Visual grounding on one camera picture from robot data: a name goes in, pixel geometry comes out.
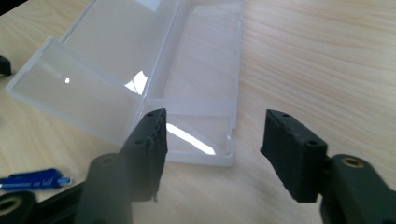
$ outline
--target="plastic container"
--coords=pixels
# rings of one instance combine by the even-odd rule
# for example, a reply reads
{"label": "plastic container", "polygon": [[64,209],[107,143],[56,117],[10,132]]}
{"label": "plastic container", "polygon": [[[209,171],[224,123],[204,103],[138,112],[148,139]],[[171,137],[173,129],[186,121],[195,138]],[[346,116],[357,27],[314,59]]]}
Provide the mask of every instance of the plastic container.
{"label": "plastic container", "polygon": [[242,0],[93,0],[7,92],[122,146],[166,108],[169,161],[233,163]]}

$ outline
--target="wooden table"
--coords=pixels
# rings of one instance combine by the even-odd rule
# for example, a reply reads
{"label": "wooden table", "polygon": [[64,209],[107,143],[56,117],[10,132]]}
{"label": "wooden table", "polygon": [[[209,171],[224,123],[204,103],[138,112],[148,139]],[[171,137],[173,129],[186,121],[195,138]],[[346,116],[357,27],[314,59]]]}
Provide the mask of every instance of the wooden table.
{"label": "wooden table", "polygon": [[[30,0],[8,12],[0,54],[18,71],[87,3]],[[134,203],[135,223],[320,223],[319,203],[296,203],[259,152],[270,108],[324,139],[329,155],[369,161],[396,189],[396,2],[246,0],[244,10],[234,165],[166,163],[159,202]],[[55,166],[80,182],[93,158],[119,150],[0,93],[0,176]]]}

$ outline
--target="wood grain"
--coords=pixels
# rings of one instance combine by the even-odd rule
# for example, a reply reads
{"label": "wood grain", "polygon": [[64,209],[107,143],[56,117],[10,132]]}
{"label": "wood grain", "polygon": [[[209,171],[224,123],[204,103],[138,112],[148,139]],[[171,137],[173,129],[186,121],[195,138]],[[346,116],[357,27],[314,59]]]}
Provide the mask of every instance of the wood grain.
{"label": "wood grain", "polygon": [[[29,1],[0,17],[0,54],[18,70],[87,2]],[[134,203],[135,223],[320,223],[319,203],[293,201],[259,152],[269,108],[396,189],[396,2],[246,0],[244,10],[234,165],[167,163],[159,202]],[[82,181],[91,159],[119,150],[3,92],[0,102],[0,176],[56,166]]]}

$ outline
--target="pen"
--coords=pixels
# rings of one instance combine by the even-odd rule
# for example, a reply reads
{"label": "pen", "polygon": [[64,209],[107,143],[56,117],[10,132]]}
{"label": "pen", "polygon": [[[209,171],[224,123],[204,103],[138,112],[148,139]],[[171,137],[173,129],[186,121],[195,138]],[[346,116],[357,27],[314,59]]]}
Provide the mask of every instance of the pen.
{"label": "pen", "polygon": [[23,189],[58,189],[69,185],[70,177],[63,177],[62,173],[55,168],[20,173],[0,178],[0,189],[23,190]]}

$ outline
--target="open plastic case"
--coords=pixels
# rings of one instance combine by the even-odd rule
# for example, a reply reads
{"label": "open plastic case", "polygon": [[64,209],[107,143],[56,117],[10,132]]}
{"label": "open plastic case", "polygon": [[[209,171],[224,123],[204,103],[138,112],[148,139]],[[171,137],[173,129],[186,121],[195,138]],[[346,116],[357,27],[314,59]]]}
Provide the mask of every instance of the open plastic case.
{"label": "open plastic case", "polygon": [[169,161],[233,163],[243,0],[92,0],[7,92],[122,146],[167,110]]}

